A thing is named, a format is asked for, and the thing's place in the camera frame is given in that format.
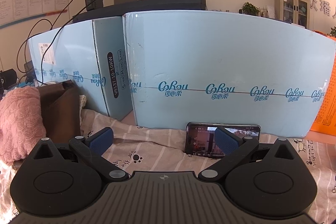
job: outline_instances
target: blue rubber grip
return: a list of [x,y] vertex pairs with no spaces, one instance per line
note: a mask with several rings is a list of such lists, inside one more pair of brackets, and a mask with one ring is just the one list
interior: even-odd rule
[[239,147],[238,141],[231,138],[219,128],[215,130],[215,143],[222,150],[225,155],[229,155]]
[[113,144],[113,131],[109,127],[103,128],[87,138],[85,142],[92,151],[102,156]]

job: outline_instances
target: cabinet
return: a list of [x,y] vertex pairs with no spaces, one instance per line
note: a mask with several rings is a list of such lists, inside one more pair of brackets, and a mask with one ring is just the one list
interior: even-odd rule
[[276,0],[275,4],[277,19],[288,23],[295,23],[309,29],[309,0]]

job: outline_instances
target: brown bag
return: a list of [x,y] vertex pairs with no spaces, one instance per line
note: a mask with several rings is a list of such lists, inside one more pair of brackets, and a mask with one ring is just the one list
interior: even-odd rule
[[38,87],[46,136],[53,143],[68,143],[81,134],[79,89],[71,81]]

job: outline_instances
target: bed sheet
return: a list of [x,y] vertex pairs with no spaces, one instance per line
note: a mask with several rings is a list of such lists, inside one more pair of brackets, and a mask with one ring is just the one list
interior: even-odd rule
[[[132,174],[133,171],[189,171],[196,175],[217,160],[183,153],[185,131],[174,129],[148,129],[128,125],[93,110],[82,110],[81,131],[91,136],[104,127],[114,132],[114,144],[103,157]],[[273,143],[276,136],[262,134],[260,142]],[[310,140],[289,139],[307,164],[318,193],[310,207],[309,215],[318,224],[331,224],[336,218],[336,146]],[[8,223],[17,213],[9,194],[15,171],[0,165],[0,224]]]

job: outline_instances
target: glass cabinet door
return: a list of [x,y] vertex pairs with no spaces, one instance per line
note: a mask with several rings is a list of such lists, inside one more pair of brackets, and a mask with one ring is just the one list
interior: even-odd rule
[[307,29],[308,22],[308,3],[302,0],[297,2],[298,22],[297,24]]
[[283,21],[294,23],[295,17],[295,0],[282,0],[283,1]]

